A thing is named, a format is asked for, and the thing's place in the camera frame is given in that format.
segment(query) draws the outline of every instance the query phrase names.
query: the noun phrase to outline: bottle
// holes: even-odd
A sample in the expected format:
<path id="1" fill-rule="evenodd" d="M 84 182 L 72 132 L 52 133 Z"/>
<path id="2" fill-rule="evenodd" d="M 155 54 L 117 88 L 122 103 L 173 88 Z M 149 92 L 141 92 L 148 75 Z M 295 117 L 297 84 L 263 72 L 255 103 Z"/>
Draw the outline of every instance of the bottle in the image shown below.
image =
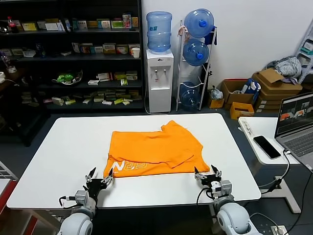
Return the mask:
<path id="1" fill-rule="evenodd" d="M 45 58 L 45 49 L 41 43 L 36 43 L 36 51 L 41 58 Z"/>
<path id="2" fill-rule="evenodd" d="M 209 57 L 209 48 L 197 39 L 190 39 L 183 48 L 183 56 L 188 64 L 199 66 Z"/>
<path id="3" fill-rule="evenodd" d="M 10 16 L 8 16 L 8 25 L 9 25 L 12 33 L 18 33 L 19 32 L 16 24 L 12 21 L 12 17 L 10 17 Z"/>
<path id="4" fill-rule="evenodd" d="M 154 11 L 147 14 L 148 48 L 164 52 L 171 48 L 172 14 L 165 11 Z"/>
<path id="5" fill-rule="evenodd" d="M 183 82 L 179 87 L 179 97 L 181 104 L 189 108 L 198 108 L 200 94 L 192 82 Z"/>
<path id="6" fill-rule="evenodd" d="M 190 12 L 184 20 L 188 32 L 195 38 L 203 38 L 214 28 L 214 17 L 206 9 L 198 9 Z"/>
<path id="7" fill-rule="evenodd" d="M 15 66 L 12 64 L 11 60 L 9 57 L 7 57 L 4 53 L 1 53 L 1 59 L 4 62 L 6 69 L 8 70 L 9 73 L 14 73 L 16 72 Z"/>

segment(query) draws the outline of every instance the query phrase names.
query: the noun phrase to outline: smartphone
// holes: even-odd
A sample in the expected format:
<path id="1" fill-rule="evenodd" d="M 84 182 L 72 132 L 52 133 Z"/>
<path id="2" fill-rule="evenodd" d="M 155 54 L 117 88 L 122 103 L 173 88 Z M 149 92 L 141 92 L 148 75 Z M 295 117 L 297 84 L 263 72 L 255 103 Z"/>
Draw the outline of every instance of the smartphone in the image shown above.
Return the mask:
<path id="1" fill-rule="evenodd" d="M 261 149 L 269 156 L 271 159 L 280 157 L 280 153 L 271 145 L 264 136 L 256 136 L 253 140 L 260 146 Z"/>

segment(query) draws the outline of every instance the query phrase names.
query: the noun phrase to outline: laptop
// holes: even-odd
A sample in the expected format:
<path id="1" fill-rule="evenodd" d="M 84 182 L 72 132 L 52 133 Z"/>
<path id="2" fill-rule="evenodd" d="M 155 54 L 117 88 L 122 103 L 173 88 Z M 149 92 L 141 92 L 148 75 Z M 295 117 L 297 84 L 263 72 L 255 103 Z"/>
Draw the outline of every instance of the laptop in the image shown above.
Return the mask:
<path id="1" fill-rule="evenodd" d="M 282 100 L 275 139 L 313 172 L 313 93 Z"/>

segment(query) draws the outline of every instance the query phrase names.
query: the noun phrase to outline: laptop screen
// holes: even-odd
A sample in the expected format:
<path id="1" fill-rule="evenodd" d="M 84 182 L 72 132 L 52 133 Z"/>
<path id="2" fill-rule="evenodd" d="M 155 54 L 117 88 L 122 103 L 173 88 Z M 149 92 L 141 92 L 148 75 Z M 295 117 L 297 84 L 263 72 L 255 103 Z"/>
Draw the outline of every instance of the laptop screen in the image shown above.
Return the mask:
<path id="1" fill-rule="evenodd" d="M 313 93 L 282 101 L 275 137 L 313 123 Z"/>

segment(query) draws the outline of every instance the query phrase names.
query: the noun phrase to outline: orange t-shirt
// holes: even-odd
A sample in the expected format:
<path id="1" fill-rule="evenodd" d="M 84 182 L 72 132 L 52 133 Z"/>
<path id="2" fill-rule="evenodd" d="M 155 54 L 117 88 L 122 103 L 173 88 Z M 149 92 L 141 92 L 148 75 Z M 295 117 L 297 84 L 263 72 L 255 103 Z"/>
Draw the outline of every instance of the orange t-shirt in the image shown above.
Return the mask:
<path id="1" fill-rule="evenodd" d="M 104 177 L 113 168 L 114 177 L 209 171 L 202 159 L 203 146 L 174 121 L 155 132 L 112 133 Z"/>

